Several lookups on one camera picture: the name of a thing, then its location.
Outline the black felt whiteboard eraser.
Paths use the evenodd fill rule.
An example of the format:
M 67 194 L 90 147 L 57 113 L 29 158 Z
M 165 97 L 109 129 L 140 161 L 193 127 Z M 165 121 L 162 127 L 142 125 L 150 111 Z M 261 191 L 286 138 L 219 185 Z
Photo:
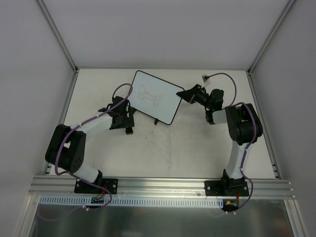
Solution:
M 126 135 L 131 135 L 131 134 L 133 134 L 133 128 L 132 128 L 132 127 L 127 127 L 127 128 L 125 129 L 125 133 L 126 133 Z

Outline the white whiteboard black frame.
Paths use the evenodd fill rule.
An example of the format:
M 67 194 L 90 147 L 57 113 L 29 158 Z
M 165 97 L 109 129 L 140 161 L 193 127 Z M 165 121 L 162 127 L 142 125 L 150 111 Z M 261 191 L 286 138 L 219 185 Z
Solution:
M 171 125 L 182 100 L 177 93 L 182 91 L 178 85 L 137 70 L 128 100 L 137 111 Z

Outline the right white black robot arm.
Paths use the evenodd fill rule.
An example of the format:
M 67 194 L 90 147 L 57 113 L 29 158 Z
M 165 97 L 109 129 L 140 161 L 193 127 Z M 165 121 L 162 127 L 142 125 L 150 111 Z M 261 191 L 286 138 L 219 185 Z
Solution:
M 249 188 L 243 169 L 251 146 L 263 134 L 262 124 L 252 104 L 239 103 L 224 108 L 223 90 L 214 89 L 208 94 L 199 84 L 176 95 L 190 104 L 204 106 L 205 119 L 210 125 L 226 124 L 233 142 L 229 162 L 220 180 L 204 182 L 205 195 L 248 197 Z

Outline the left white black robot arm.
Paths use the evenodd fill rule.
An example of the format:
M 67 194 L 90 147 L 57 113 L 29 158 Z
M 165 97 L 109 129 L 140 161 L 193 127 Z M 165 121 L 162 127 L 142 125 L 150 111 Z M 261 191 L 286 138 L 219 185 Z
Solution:
M 75 126 L 56 126 L 47 151 L 46 162 L 86 181 L 86 187 L 93 193 L 102 190 L 103 174 L 84 161 L 86 142 L 97 134 L 114 129 L 125 129 L 133 133 L 134 109 L 128 99 L 116 96 L 112 103 L 98 110 L 95 116 Z

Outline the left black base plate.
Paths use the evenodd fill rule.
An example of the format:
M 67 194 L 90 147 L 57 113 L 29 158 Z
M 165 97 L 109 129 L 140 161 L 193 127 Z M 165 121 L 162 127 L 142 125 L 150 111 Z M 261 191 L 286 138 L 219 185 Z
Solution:
M 98 195 L 104 192 L 106 194 L 106 192 L 100 188 L 103 187 L 107 189 L 112 195 L 116 195 L 118 190 L 118 182 L 119 180 L 114 178 L 102 178 L 98 184 L 88 184 L 83 181 L 76 181 L 74 193 Z

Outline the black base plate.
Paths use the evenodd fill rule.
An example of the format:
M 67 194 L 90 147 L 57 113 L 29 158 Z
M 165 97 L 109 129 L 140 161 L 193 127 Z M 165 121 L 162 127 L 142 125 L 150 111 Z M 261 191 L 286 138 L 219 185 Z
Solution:
M 220 181 L 207 180 L 204 182 L 205 195 L 208 197 L 248 197 L 249 188 L 246 181 L 243 181 L 241 185 L 226 187 L 220 184 Z
M 98 195 L 104 192 L 106 194 L 106 192 L 100 188 L 103 187 L 107 189 L 112 195 L 116 195 L 118 190 L 118 182 L 119 180 L 114 178 L 102 178 L 98 184 L 88 184 L 83 181 L 76 181 L 74 193 Z

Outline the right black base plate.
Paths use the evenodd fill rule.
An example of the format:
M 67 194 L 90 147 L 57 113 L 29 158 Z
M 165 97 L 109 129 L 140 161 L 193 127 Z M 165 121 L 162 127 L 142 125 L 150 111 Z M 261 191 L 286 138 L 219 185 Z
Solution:
M 248 197 L 249 188 L 246 181 L 243 181 L 241 185 L 226 187 L 220 184 L 220 181 L 207 180 L 204 182 L 205 195 L 208 197 Z

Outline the right aluminium frame post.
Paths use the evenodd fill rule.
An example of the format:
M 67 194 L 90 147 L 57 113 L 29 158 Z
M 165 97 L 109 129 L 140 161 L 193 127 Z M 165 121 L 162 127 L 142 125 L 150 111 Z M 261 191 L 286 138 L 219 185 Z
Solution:
M 266 39 L 264 40 L 262 46 L 260 47 L 258 53 L 256 54 L 251 66 L 247 70 L 248 74 L 251 75 L 256 67 L 258 66 L 260 60 L 264 56 L 266 50 L 268 49 L 269 45 L 272 43 L 273 39 L 275 38 L 277 32 L 283 25 L 284 21 L 286 20 L 287 16 L 289 15 L 290 11 L 292 10 L 296 0 L 288 0 L 282 9 L 281 13 L 279 14 L 278 18 L 276 19 L 275 23 L 273 24 L 271 30 L 269 31 Z

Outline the aluminium frame post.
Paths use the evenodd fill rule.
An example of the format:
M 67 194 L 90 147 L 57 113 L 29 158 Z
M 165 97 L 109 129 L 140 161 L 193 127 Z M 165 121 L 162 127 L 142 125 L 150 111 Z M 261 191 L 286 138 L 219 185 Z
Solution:
M 70 67 L 72 69 L 72 71 L 76 73 L 77 70 L 78 70 L 78 67 L 75 64 L 75 62 L 74 62 L 74 60 L 73 60 L 73 58 L 72 58 L 72 56 L 71 56 L 66 44 L 65 44 L 65 42 L 64 42 L 64 40 L 63 40 L 63 38 L 62 38 L 58 28 L 57 28 L 52 16 L 51 16 L 51 14 L 50 14 L 50 12 L 49 12 L 46 4 L 45 4 L 45 1 L 43 1 L 43 0 L 36 0 L 36 3 L 39 6 L 39 9 L 42 12 L 42 14 L 43 14 L 43 16 L 44 16 L 44 18 L 45 18 L 50 30 L 52 31 L 55 39 L 57 40 L 57 42 L 58 42 L 58 44 L 59 44 L 59 46 L 60 46 L 60 48 L 61 48 L 61 50 L 62 50 L 62 52 L 63 52 L 63 54 L 64 54 L 64 56 L 66 58 L 66 60 L 67 60 L 67 62 L 69 63 L 69 65 L 70 65 Z
M 287 16 L 289 15 L 290 11 L 292 10 L 296 0 L 288 0 L 282 9 L 281 13 L 279 14 L 278 18 L 276 19 L 275 23 L 273 24 L 271 30 L 269 31 L 266 39 L 264 40 L 262 46 L 260 47 L 258 53 L 256 54 L 251 66 L 247 70 L 248 74 L 251 75 L 256 67 L 258 66 L 260 60 L 264 56 L 266 50 L 268 49 L 269 45 L 272 43 L 273 39 L 275 38 L 277 32 L 283 25 L 284 21 L 286 20 Z

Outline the aluminium mounting rail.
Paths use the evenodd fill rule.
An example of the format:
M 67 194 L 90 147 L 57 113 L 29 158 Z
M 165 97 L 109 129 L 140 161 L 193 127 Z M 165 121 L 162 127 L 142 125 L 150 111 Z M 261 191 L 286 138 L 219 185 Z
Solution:
M 199 178 L 140 178 L 118 177 L 117 195 L 145 198 L 203 198 L 206 191 L 205 179 Z M 28 194 L 72 195 L 76 179 L 71 176 L 35 176 Z M 254 179 L 254 199 L 296 199 L 296 193 L 288 180 Z

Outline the left aluminium frame post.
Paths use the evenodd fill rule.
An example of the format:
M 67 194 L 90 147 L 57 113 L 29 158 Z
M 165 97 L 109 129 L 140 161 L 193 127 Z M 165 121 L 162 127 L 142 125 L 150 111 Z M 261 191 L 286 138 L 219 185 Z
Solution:
M 42 14 L 43 14 L 43 16 L 44 16 L 44 18 L 45 18 L 50 30 L 52 31 L 55 39 L 57 40 L 57 42 L 58 42 L 58 44 L 59 44 L 59 46 L 60 46 L 60 48 L 61 48 L 61 50 L 62 50 L 62 52 L 63 52 L 63 54 L 64 54 L 64 56 L 66 58 L 66 60 L 67 60 L 67 62 L 69 63 L 69 65 L 70 65 L 70 67 L 72 69 L 72 71 L 76 73 L 77 70 L 78 70 L 78 67 L 75 64 L 75 62 L 74 62 L 74 60 L 73 60 L 73 58 L 72 58 L 72 56 L 71 56 L 66 44 L 65 44 L 65 42 L 64 42 L 64 40 L 63 40 L 63 38 L 62 38 L 58 28 L 57 28 L 52 16 L 51 16 L 51 14 L 50 14 L 50 12 L 49 12 L 46 4 L 45 4 L 45 1 L 43 1 L 43 0 L 36 0 L 36 3 L 39 6 L 39 9 L 42 12 Z

